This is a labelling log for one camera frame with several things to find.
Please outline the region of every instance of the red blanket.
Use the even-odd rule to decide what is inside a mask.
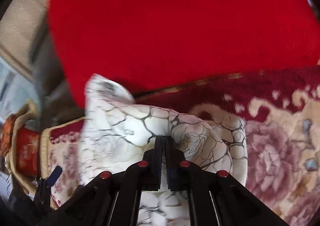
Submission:
[[[51,0],[49,21],[81,107],[93,73],[137,93],[319,59],[306,0]]]

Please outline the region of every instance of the maroon rug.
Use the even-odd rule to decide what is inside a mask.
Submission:
[[[137,103],[244,118],[247,189],[291,226],[307,225],[320,206],[320,67],[209,78]]]

